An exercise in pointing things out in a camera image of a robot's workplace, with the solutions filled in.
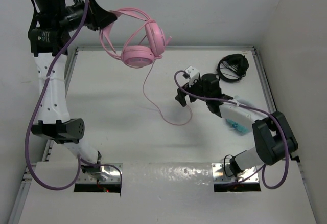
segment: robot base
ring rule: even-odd
[[[123,173],[122,163],[110,163]],[[109,166],[101,166],[101,173],[83,173],[82,170],[75,183],[74,192],[121,193],[120,173]]]
[[[248,178],[254,172],[256,172],[256,167],[245,170],[238,177],[228,177],[224,173],[224,167],[222,163],[212,163],[212,171],[214,177],[214,190],[215,192],[260,192],[260,183],[258,174],[255,174],[250,179],[239,183],[233,184],[236,180],[241,181],[242,179]]]

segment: white table surface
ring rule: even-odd
[[[246,77],[237,84],[221,81],[222,91],[239,95],[267,110],[251,51],[171,50],[158,60],[146,84],[146,93],[175,123],[190,114],[177,101],[174,73],[192,65],[213,73],[220,59],[242,53],[249,61]],[[149,66],[126,67],[104,51],[80,51],[67,94],[71,118],[83,118],[85,136],[108,162],[211,162],[254,146],[253,135],[240,135],[224,119],[210,113],[206,104],[190,104],[191,122],[185,126],[166,123],[145,99],[142,84]],[[181,84],[186,83],[183,77]],[[66,148],[55,145],[51,161],[73,160]]]
[[[233,53],[245,54],[250,67],[240,83],[221,82],[223,92],[267,109],[250,51],[167,51],[155,64],[146,91],[167,119],[183,122],[189,113],[174,100],[174,73],[189,65],[211,73],[222,57]],[[129,69],[103,51],[79,52],[68,109],[72,118],[84,119],[85,137],[106,162],[123,163],[122,196],[73,193],[73,187],[53,192],[33,182],[20,223],[315,223],[293,161],[289,177],[277,190],[262,186],[261,192],[214,193],[210,163],[254,146],[252,134],[230,130],[201,101],[191,104],[194,117],[188,125],[165,123],[142,94],[148,70]],[[50,161],[38,163],[36,173],[48,184],[61,186],[74,177],[76,166],[76,159],[55,145]],[[283,169],[283,161],[268,167],[267,181],[277,183]]]

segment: metal frame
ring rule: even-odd
[[[253,173],[257,171],[256,167],[252,167],[250,169],[245,170],[243,173],[238,175],[238,177],[228,177],[224,173],[224,163],[212,163],[211,164],[212,171],[213,171],[213,179],[214,179],[214,185],[225,185],[225,184],[230,184],[230,183],[235,183],[236,180],[242,181],[243,179],[246,179],[250,177]],[[259,182],[259,176],[258,173],[247,179],[246,181],[242,182],[242,185],[247,185],[247,184],[258,184],[260,186]]]
[[[167,47],[168,50],[173,50],[173,49],[179,49],[179,50],[236,50],[236,51],[252,51],[252,55],[254,57],[254,61],[255,61],[255,65],[256,65],[256,69],[258,71],[259,74],[259,78],[260,78],[260,83],[265,95],[265,99],[269,108],[269,112],[274,112],[276,111],[276,106],[274,103],[274,100],[272,98],[272,93],[270,91],[269,88],[269,83],[263,68],[263,64],[261,62],[260,57],[258,56],[258,53],[256,51],[256,49],[254,48],[254,46],[169,46]],[[77,55],[79,51],[100,51],[103,50],[102,47],[92,47],[92,46],[84,46],[84,47],[77,47],[74,51],[74,54],[72,55],[72,57],[68,60],[68,67],[67,67],[67,71],[66,71],[66,81],[65,81],[65,85],[66,85],[66,94],[69,88],[69,84],[71,82],[71,78],[72,78],[72,74],[73,74],[73,70],[74,70],[74,66],[76,63],[76,59],[77,59]],[[53,147],[53,141],[48,140],[46,143],[46,147],[45,147],[45,151],[43,154],[43,158],[42,161],[48,161],[51,155],[51,151],[52,151],[52,147]],[[22,213],[22,210],[24,208],[24,204],[28,195],[28,191],[31,185],[31,181],[32,181],[32,177],[29,174],[29,171],[26,170],[24,175],[23,175],[23,179],[20,185],[20,189],[18,192],[18,195],[16,197],[16,201],[15,201],[15,205],[14,208],[11,212],[11,216],[9,219],[8,224],[18,224],[19,223],[19,219]]]
[[[121,172],[123,172],[123,163],[110,163],[111,165],[116,166],[117,168],[119,168],[119,170]],[[103,168],[103,172],[105,172],[106,176],[105,177],[101,177],[102,180],[100,180],[101,184],[117,184],[121,181],[121,176],[119,174],[119,172],[114,169],[113,167],[110,166],[101,166]],[[97,177],[100,174],[98,173],[97,175],[90,175],[87,173],[83,173],[83,171],[81,170],[80,175],[78,176],[78,179],[76,181],[76,184],[95,184],[97,182]]]

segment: headphone ear cup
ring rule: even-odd
[[[122,62],[126,65],[141,68],[154,62],[155,56],[146,46],[128,46],[121,55]]]
[[[159,57],[165,51],[165,35],[157,23],[145,25],[145,31],[155,57]]]

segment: pink cable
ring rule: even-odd
[[[151,68],[150,68],[150,70],[149,70],[149,72],[148,72],[148,74],[147,74],[147,76],[146,76],[146,78],[145,78],[145,80],[144,80],[143,86],[142,86],[142,91],[143,91],[143,94],[144,94],[145,98],[146,98],[148,101],[150,101],[150,102],[151,102],[155,107],[157,107],[157,109],[158,109],[158,111],[159,111],[159,113],[160,113],[162,119],[163,119],[165,122],[167,122],[167,123],[169,123],[169,124],[171,124],[171,125],[175,125],[175,126],[183,126],[183,125],[188,124],[188,123],[190,122],[190,120],[192,119],[192,116],[193,116],[192,109],[191,109],[188,105],[187,105],[187,108],[189,109],[190,114],[191,114],[190,118],[189,118],[185,123],[182,123],[182,124],[172,123],[172,122],[169,122],[169,121],[164,117],[164,115],[162,114],[162,112],[161,112],[159,106],[157,106],[157,105],[156,105],[152,100],[150,100],[149,97],[146,95],[146,93],[145,93],[145,91],[144,91],[145,83],[146,83],[146,81],[148,80],[148,77],[149,77],[149,75],[150,75],[150,73],[151,73],[151,71],[152,71],[152,69],[153,69],[154,64],[155,64],[155,61],[154,61],[153,64],[151,65]]]

